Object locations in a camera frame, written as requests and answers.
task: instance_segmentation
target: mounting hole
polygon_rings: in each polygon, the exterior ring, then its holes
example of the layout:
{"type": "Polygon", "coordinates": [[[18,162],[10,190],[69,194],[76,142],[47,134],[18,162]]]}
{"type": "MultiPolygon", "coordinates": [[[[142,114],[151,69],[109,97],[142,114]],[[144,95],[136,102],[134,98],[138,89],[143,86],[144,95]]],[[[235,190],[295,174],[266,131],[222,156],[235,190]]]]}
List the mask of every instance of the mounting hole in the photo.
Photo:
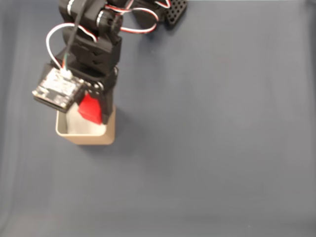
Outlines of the mounting hole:
{"type": "Polygon", "coordinates": [[[113,19],[108,20],[108,25],[111,26],[113,24],[113,19]]]}

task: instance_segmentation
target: white wire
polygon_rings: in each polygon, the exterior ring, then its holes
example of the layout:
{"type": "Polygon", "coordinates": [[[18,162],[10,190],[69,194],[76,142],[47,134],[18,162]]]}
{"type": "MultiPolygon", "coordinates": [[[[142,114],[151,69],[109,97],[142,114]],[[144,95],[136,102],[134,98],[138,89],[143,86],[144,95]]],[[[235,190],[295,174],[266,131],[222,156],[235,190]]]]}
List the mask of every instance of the white wire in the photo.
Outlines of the white wire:
{"type": "Polygon", "coordinates": [[[159,6],[162,6],[163,8],[170,8],[171,5],[170,5],[170,0],[166,0],[166,3],[167,3],[167,6],[159,1],[155,1],[156,4],[158,4],[159,6]]]}
{"type": "MultiPolygon", "coordinates": [[[[60,24],[58,26],[55,26],[53,29],[50,30],[50,32],[48,32],[47,37],[46,37],[46,47],[47,47],[47,51],[49,56],[51,57],[51,59],[56,63],[56,65],[61,69],[62,66],[60,65],[60,63],[57,61],[57,59],[55,58],[55,56],[53,55],[53,53],[51,52],[50,49],[50,45],[49,45],[49,40],[51,38],[51,36],[59,29],[64,28],[64,27],[74,27],[75,24],[74,23],[63,23],[60,24]]],[[[94,42],[97,42],[97,38],[94,34],[92,34],[91,32],[87,31],[84,27],[79,26],[79,29],[81,29],[84,33],[86,33],[88,36],[90,36],[94,42]]]]}
{"type": "MultiPolygon", "coordinates": [[[[118,9],[116,7],[109,6],[109,5],[107,6],[107,8],[112,9],[113,11],[116,11],[116,12],[120,12],[120,13],[126,13],[126,12],[132,12],[132,11],[145,11],[145,12],[152,14],[155,17],[155,19],[157,21],[159,21],[159,17],[157,16],[157,14],[154,11],[149,10],[147,8],[136,7],[136,8],[132,8],[132,9],[118,9]]],[[[153,31],[156,27],[157,27],[157,24],[155,23],[152,27],[150,27],[148,29],[144,29],[144,30],[131,29],[131,28],[126,28],[126,27],[121,27],[120,29],[121,29],[121,31],[125,31],[125,32],[129,32],[129,33],[145,34],[145,33],[149,33],[151,31],[153,31]]]]}

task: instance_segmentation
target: red block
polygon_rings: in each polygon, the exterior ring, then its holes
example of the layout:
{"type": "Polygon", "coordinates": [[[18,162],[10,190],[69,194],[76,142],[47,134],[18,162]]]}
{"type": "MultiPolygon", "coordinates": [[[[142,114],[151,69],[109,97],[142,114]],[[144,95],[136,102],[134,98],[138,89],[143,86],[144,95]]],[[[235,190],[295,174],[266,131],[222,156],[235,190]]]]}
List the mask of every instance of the red block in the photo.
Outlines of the red block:
{"type": "Polygon", "coordinates": [[[78,112],[81,116],[96,124],[102,123],[102,113],[99,101],[86,94],[79,105],[78,112]]]}

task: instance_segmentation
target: wire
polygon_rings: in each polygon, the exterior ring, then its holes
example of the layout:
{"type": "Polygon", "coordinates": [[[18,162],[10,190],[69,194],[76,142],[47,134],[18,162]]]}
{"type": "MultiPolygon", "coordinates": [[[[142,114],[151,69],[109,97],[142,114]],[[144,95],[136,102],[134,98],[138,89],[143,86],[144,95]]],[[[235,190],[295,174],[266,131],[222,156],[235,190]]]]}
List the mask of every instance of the wire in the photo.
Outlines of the wire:
{"type": "Polygon", "coordinates": [[[80,10],[78,12],[78,15],[77,15],[77,17],[75,19],[74,29],[73,29],[73,31],[72,31],[69,39],[68,39],[68,43],[67,43],[67,46],[66,46],[65,55],[64,55],[64,59],[63,59],[63,64],[64,64],[66,70],[67,70],[67,57],[69,55],[71,46],[73,45],[73,43],[75,41],[75,37],[76,37],[77,30],[78,30],[78,27],[79,27],[79,24],[80,24],[80,20],[81,20],[81,18],[83,16],[83,13],[85,11],[87,3],[88,3],[88,0],[83,0],[83,2],[81,4],[81,7],[80,7],[80,10]]]}
{"type": "Polygon", "coordinates": [[[159,6],[162,6],[163,8],[167,8],[167,9],[168,9],[168,8],[171,7],[171,2],[170,2],[170,0],[166,0],[167,5],[166,5],[166,4],[163,4],[163,3],[159,2],[159,1],[155,1],[155,3],[158,4],[159,6]]]}
{"type": "MultiPolygon", "coordinates": [[[[111,6],[111,5],[106,5],[106,8],[111,9],[111,10],[116,11],[116,12],[119,12],[119,13],[122,13],[122,14],[124,14],[126,12],[132,12],[132,11],[145,11],[145,12],[152,14],[155,17],[155,19],[157,21],[159,21],[159,17],[157,16],[157,14],[155,12],[153,12],[147,8],[143,8],[143,7],[136,7],[136,8],[132,8],[132,9],[123,9],[123,8],[118,8],[118,7],[111,6]]],[[[150,27],[148,29],[144,29],[144,30],[131,29],[131,28],[126,28],[126,27],[121,27],[120,30],[124,31],[124,32],[128,32],[128,33],[133,33],[133,34],[146,34],[146,33],[152,32],[156,27],[157,27],[157,23],[155,23],[152,27],[150,27]]]]}
{"type": "MultiPolygon", "coordinates": [[[[46,37],[46,47],[47,47],[47,51],[48,51],[48,54],[50,55],[51,59],[54,61],[54,63],[61,69],[62,66],[59,64],[59,62],[57,61],[57,59],[55,58],[55,56],[53,55],[53,53],[51,52],[51,49],[50,49],[50,45],[49,45],[49,40],[51,38],[51,36],[59,29],[61,28],[64,28],[64,27],[74,27],[75,24],[74,23],[63,23],[63,24],[60,24],[58,26],[55,26],[53,29],[50,30],[50,32],[47,34],[47,37],[46,37]]],[[[88,30],[86,30],[84,27],[82,26],[78,26],[79,29],[81,29],[84,33],[86,33],[88,36],[90,36],[94,42],[97,42],[97,37],[92,34],[91,32],[89,32],[88,30]]]]}
{"type": "Polygon", "coordinates": [[[129,10],[130,7],[133,5],[133,3],[134,3],[134,0],[130,0],[125,9],[126,9],[126,10],[129,10]]]}

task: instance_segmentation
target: white container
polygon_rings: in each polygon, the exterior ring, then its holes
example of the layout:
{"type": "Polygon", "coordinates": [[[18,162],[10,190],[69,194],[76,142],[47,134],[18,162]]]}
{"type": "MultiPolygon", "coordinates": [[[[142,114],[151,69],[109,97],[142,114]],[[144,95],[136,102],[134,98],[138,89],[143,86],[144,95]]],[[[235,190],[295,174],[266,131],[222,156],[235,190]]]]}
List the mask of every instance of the white container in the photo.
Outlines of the white container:
{"type": "Polygon", "coordinates": [[[96,125],[81,117],[77,105],[65,114],[57,111],[56,132],[77,145],[110,145],[115,139],[116,108],[107,125],[96,125]]]}

